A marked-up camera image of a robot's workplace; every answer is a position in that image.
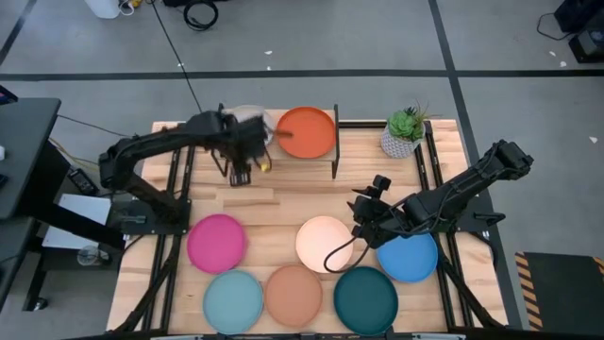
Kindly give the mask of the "clear plastic cup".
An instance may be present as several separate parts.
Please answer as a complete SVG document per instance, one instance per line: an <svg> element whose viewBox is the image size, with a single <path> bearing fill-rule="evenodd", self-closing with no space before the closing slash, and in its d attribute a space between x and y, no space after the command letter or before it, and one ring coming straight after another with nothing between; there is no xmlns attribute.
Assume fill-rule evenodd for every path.
<svg viewBox="0 0 604 340"><path fill-rule="evenodd" d="M110 255L97 246L85 246L76 255L76 260L83 266L100 266L111 263Z"/></svg>

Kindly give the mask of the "succulent in white patterned pot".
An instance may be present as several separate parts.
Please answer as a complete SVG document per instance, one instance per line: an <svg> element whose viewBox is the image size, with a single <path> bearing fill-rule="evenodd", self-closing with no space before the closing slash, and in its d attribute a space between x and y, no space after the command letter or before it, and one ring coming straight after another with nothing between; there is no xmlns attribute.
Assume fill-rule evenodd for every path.
<svg viewBox="0 0 604 340"><path fill-rule="evenodd" d="M390 158L408 158L424 141L428 120L434 117L434 114L428 114L428 105L422 106L419 101L393 112L381 134L382 150Z"/></svg>

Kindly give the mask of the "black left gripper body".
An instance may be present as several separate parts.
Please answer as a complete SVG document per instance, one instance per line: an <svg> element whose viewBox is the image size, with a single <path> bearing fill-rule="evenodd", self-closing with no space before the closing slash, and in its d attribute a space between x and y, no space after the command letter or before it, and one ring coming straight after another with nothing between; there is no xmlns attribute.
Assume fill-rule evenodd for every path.
<svg viewBox="0 0 604 340"><path fill-rule="evenodd" d="M248 163L263 157L268 132L262 115L251 115L240 120L232 113L222 112L221 118L225 137L225 144L220 147L223 158Z"/></svg>

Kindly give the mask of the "orange plate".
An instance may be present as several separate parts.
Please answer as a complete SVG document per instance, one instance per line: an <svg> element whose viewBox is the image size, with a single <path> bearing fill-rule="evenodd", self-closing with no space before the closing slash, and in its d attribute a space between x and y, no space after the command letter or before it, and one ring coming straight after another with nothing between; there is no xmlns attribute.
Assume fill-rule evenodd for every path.
<svg viewBox="0 0 604 340"><path fill-rule="evenodd" d="M279 146L290 156L299 159L317 159L325 156L336 145L333 119L314 107L287 110L277 121L277 130L291 136L277 137Z"/></svg>

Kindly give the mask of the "dark teal plate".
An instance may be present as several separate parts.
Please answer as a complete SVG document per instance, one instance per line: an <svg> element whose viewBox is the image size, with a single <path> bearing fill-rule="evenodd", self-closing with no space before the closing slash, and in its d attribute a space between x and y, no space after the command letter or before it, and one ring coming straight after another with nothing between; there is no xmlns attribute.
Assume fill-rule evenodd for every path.
<svg viewBox="0 0 604 340"><path fill-rule="evenodd" d="M389 278L370 266L356 267L341 275L333 292L336 315L352 332L385 333L394 323L398 297Z"/></svg>

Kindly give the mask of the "black desk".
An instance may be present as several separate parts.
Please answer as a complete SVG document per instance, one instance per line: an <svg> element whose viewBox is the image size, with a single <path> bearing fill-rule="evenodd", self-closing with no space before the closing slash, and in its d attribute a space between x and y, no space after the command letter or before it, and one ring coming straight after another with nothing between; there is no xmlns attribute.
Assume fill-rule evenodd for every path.
<svg viewBox="0 0 604 340"><path fill-rule="evenodd" d="M117 251L125 247L119 230L55 203L70 164L49 142L61 101L21 98L0 106L0 312L27 252L42 250L37 236L45 223Z"/></svg>

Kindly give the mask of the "brown plate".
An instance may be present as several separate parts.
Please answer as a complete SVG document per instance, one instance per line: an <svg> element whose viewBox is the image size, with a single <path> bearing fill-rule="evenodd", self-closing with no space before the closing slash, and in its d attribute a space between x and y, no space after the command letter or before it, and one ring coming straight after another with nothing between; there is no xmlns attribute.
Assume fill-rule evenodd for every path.
<svg viewBox="0 0 604 340"><path fill-rule="evenodd" d="M280 267L265 284L265 309L283 326L301 328L310 324L319 314L322 302L320 280L301 264Z"/></svg>

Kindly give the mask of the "magenta plate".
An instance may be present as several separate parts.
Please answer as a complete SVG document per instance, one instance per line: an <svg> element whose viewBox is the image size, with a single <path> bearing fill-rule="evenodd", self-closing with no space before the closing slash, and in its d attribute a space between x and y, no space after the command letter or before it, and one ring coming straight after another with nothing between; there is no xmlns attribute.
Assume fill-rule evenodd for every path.
<svg viewBox="0 0 604 340"><path fill-rule="evenodd" d="M223 213L200 220L187 238L189 260L209 274L221 274L237 266L246 248L247 236L242 224Z"/></svg>

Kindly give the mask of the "light teal plate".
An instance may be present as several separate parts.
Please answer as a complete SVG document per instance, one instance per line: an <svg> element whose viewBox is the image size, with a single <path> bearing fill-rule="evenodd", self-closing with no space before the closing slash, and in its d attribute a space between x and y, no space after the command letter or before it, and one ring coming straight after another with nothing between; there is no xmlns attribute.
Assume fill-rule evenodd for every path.
<svg viewBox="0 0 604 340"><path fill-rule="evenodd" d="M207 287L202 303L209 325L226 335L246 333L260 318L263 292L250 273L229 270L215 277Z"/></svg>

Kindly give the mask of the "white container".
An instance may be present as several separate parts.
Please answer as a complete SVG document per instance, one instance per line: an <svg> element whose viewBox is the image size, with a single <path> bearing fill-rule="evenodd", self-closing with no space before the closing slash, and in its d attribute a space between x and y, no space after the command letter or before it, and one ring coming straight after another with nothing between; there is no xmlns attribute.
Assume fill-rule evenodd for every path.
<svg viewBox="0 0 604 340"><path fill-rule="evenodd" d="M115 19L121 11L119 0L84 0L92 13L100 19Z"/></svg>

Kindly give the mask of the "black equipment case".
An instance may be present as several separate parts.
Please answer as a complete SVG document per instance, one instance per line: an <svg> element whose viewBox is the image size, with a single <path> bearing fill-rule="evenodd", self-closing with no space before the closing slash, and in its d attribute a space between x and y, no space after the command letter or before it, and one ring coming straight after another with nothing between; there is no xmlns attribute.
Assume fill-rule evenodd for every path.
<svg viewBox="0 0 604 340"><path fill-rule="evenodd" d="M604 0L563 0L554 17L578 63L604 63Z"/></svg>

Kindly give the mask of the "black power adapter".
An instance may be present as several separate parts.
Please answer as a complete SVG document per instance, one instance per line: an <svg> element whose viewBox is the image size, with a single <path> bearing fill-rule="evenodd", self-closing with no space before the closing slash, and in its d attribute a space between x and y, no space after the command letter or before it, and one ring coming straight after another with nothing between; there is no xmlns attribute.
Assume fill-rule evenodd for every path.
<svg viewBox="0 0 604 340"><path fill-rule="evenodd" d="M97 196L99 188L91 178L80 168L71 168L67 178L74 184L78 191L84 196Z"/></svg>

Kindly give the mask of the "black mat with hazard stripes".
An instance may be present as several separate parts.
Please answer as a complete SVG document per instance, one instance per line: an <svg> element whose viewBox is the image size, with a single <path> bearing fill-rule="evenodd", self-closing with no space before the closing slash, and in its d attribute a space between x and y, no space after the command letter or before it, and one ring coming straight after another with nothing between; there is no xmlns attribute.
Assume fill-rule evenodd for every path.
<svg viewBox="0 0 604 340"><path fill-rule="evenodd" d="M604 260L534 252L514 259L531 330L604 336Z"/></svg>

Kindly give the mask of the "peach plate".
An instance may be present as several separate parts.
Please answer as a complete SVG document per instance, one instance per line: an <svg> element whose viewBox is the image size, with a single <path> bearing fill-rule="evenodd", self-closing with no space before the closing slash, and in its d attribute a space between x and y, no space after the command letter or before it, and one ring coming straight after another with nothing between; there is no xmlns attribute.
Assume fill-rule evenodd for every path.
<svg viewBox="0 0 604 340"><path fill-rule="evenodd" d="M316 216L299 229L295 250L299 260L308 269L327 273L324 267L327 255L351 239L348 227L340 220L331 216Z"/></svg>

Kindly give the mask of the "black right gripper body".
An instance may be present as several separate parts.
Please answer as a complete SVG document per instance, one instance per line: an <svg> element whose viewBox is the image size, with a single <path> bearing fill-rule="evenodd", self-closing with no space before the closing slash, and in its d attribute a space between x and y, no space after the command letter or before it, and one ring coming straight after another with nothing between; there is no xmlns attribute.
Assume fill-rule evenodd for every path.
<svg viewBox="0 0 604 340"><path fill-rule="evenodd" d="M411 237L412 222L403 210L410 198L391 205L374 196L365 197L370 212L364 219L363 230L368 234L366 242L370 248L382 247L398 236Z"/></svg>

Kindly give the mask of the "pale grey plate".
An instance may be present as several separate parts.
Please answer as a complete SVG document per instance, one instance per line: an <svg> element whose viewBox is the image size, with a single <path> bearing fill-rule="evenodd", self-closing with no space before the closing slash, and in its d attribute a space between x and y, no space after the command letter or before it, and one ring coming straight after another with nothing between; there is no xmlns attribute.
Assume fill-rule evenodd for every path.
<svg viewBox="0 0 604 340"><path fill-rule="evenodd" d="M264 107L258 105L241 105L233 109L227 109L226 112L233 114L239 122L247 120L253 116L261 116L267 132L267 137L264 139L264 143L269 145L273 141L273 130L277 124L275 119Z"/></svg>

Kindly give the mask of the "blue plate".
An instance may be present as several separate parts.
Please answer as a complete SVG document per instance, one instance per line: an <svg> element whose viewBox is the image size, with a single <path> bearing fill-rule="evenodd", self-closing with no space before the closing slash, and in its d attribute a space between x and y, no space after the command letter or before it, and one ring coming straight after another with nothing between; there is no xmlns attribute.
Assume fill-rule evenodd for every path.
<svg viewBox="0 0 604 340"><path fill-rule="evenodd" d="M396 281L416 283L428 278L438 263L438 249L429 234L396 237L376 250L385 273Z"/></svg>

